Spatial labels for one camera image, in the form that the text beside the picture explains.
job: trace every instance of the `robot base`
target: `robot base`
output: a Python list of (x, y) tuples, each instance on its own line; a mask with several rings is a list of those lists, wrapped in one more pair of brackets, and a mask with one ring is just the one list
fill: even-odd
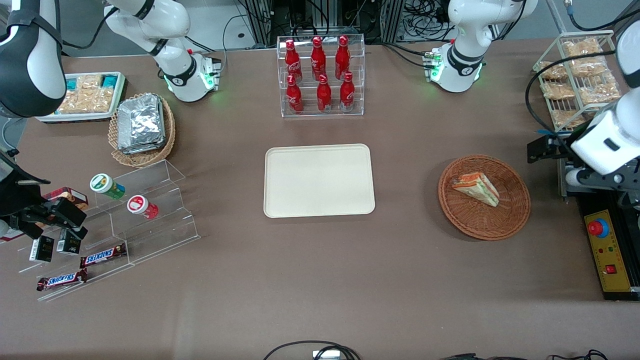
[(221, 63), (214, 63), (211, 58), (201, 54), (191, 55), (196, 60), (196, 71), (183, 86), (176, 86), (164, 77), (169, 90), (184, 102), (194, 102), (202, 99), (209, 92), (216, 91), (220, 85)]
[(436, 47), (431, 50), (432, 55), (440, 55), (440, 61), (433, 62), (433, 59), (422, 57), (425, 67), (430, 66), (432, 69), (424, 69), (427, 81), (434, 82), (448, 92), (464, 92), (467, 91), (473, 83), (480, 77), (480, 64), (475, 70), (469, 67), (469, 73), (466, 76), (460, 75), (450, 63), (447, 52), (451, 48), (451, 44), (445, 44), (442, 47)]

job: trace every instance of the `brown table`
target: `brown table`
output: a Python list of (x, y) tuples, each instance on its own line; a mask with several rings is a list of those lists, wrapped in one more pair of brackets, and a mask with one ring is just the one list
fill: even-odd
[[(601, 300), (577, 207), (556, 195), (555, 163), (525, 161), (538, 126), (524, 88), (550, 41), (493, 44), (481, 79), (457, 95), (370, 46), (366, 114), (334, 120), (280, 117), (272, 51), (229, 53), (221, 91), (194, 104), (168, 92), (149, 56), (66, 59), (67, 72), (117, 70), (131, 82), (128, 95), (166, 97), (178, 129), (169, 160), (187, 176), (180, 187), (202, 239), (50, 303), (31, 300), (35, 283), (16, 274), (15, 251), (28, 240), (2, 245), (0, 353), (262, 359), (288, 341), (324, 339), (368, 360), (543, 359), (591, 347), (637, 358), (638, 304)], [(131, 170), (111, 158), (106, 133), (106, 123), (30, 120), (20, 164), (53, 182), (45, 191), (88, 192), (90, 176)], [(338, 143), (371, 149), (376, 210), (267, 218), (265, 152)], [(511, 239), (474, 241), (440, 211), (440, 172), (473, 153), (506, 161), (529, 187), (531, 219)], [(274, 359), (310, 359), (314, 348)]]

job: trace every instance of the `coca-cola logo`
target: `coca-cola logo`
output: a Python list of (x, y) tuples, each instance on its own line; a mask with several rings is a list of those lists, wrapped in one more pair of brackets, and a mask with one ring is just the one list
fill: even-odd
[(293, 64), (289, 65), (289, 71), (297, 71), (300, 70), (300, 61), (296, 61)]

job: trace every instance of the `black box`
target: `black box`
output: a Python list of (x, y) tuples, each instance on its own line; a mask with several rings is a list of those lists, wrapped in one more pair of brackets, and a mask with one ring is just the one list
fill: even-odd
[(73, 236), (70, 231), (63, 229), (56, 251), (67, 255), (78, 255), (80, 253), (80, 240)]
[(33, 246), (31, 247), (31, 255), (29, 261), (37, 263), (50, 263), (51, 256), (53, 255), (53, 243), (52, 238), (41, 236), (33, 240)]

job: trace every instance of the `red emergency stop button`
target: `red emergency stop button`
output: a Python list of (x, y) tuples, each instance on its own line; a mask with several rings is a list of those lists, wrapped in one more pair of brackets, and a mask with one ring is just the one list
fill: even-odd
[(606, 220), (597, 218), (587, 224), (587, 231), (593, 236), (606, 238), (609, 235), (609, 224), (607, 224)]

